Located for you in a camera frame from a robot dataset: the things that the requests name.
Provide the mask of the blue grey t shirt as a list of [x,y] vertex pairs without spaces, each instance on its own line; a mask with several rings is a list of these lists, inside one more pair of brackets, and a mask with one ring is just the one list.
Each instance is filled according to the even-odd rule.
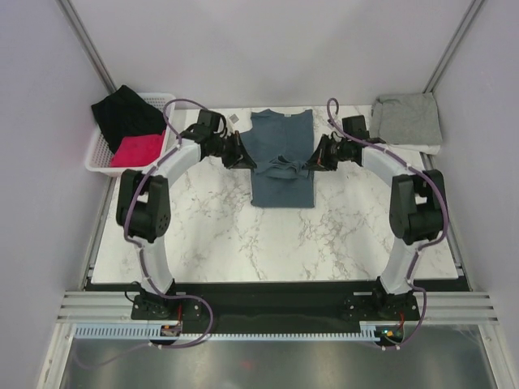
[[251,205],[261,208],[313,208],[314,174],[304,168],[314,152],[313,112],[251,114],[242,143],[255,167]]

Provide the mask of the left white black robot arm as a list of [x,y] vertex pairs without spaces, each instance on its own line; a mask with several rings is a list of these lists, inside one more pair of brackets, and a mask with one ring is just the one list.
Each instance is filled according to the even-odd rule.
[[178,309],[165,249],[165,233],[172,220],[169,190],[209,156],[219,158],[227,169],[254,169],[255,162],[233,128],[237,123],[234,114],[201,109],[196,122],[176,135],[175,144],[163,156],[142,172],[125,170],[120,178],[116,221],[125,241],[135,247],[141,287],[154,294],[149,307],[159,318],[171,318]]

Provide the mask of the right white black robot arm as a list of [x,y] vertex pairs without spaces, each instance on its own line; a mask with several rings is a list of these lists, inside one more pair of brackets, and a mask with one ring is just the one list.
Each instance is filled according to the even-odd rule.
[[443,175],[420,171],[372,139],[363,115],[328,123],[340,137],[323,135],[303,166],[310,171],[335,171],[341,162],[354,162],[371,171],[390,188],[388,219],[394,236],[388,263],[378,279],[382,288],[371,299],[373,313],[391,318],[401,308],[399,295],[414,289],[413,280],[422,251],[445,239],[448,208]]

